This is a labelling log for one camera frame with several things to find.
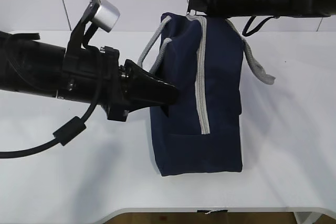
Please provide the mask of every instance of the navy blue bag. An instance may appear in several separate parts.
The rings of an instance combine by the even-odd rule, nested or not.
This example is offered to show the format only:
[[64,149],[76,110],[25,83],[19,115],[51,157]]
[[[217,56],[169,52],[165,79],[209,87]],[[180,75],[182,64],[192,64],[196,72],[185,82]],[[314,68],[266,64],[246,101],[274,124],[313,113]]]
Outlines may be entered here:
[[142,62],[161,34],[151,73],[175,85],[171,106],[150,108],[155,160],[162,176],[241,172],[240,73],[244,51],[253,73],[264,83],[274,77],[253,58],[233,25],[222,18],[163,14]]

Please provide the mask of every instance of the bag strap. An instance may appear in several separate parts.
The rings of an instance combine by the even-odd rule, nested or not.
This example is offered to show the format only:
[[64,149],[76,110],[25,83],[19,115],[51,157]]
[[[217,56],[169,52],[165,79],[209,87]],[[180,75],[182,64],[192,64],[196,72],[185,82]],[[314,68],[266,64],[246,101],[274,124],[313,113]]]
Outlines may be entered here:
[[[164,27],[168,24],[169,21],[171,21],[172,17],[167,16],[165,17],[160,26],[158,27],[158,29],[155,31],[153,37],[150,39],[150,41],[148,42],[148,44],[146,45],[145,49],[142,51],[139,59],[138,59],[138,66],[142,68],[143,62],[145,60],[145,58],[147,57],[149,51],[152,49],[153,45],[155,44],[155,42],[158,40],[159,36],[161,35]],[[161,45],[158,57],[156,58],[155,63],[153,64],[151,70],[149,71],[149,73],[155,73],[156,70],[158,69],[163,56],[164,56],[164,52],[167,48],[167,45],[171,42],[172,40],[170,38],[166,38]]]
[[226,19],[226,21],[228,22],[230,27],[241,37],[244,44],[245,57],[252,73],[264,84],[273,85],[276,78],[274,76],[266,74],[266,71],[262,67],[262,65],[253,57],[251,47],[246,39],[239,34],[236,27],[230,20]]

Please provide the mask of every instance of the bag pocket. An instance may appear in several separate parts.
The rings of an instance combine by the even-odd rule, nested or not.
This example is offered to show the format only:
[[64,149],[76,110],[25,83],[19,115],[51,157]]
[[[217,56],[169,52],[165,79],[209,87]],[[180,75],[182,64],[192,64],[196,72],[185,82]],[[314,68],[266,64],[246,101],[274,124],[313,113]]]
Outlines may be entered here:
[[238,127],[209,135],[161,136],[161,141],[153,141],[153,148],[162,176],[242,171]]

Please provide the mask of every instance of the screw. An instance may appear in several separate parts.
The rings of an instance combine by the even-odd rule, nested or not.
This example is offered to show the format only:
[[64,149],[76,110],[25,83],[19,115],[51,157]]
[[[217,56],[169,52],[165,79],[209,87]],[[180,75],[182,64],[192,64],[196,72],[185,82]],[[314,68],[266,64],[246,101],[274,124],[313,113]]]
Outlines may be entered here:
[[74,87],[75,87],[75,80],[71,79],[68,83],[67,90],[72,91]]

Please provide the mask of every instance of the gray zipper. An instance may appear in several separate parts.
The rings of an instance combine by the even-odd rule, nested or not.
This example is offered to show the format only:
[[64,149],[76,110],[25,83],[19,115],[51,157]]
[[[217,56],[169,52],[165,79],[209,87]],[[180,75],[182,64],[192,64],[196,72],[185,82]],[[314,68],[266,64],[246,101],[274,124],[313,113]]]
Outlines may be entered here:
[[196,108],[200,122],[199,124],[201,125],[201,132],[202,135],[205,135],[210,134],[210,126],[205,99],[205,67],[204,67],[207,20],[205,17],[202,16],[191,16],[191,15],[187,15],[187,19],[190,21],[197,20],[202,27],[202,39],[200,47],[197,51],[197,74],[195,81],[195,97],[196,97]]

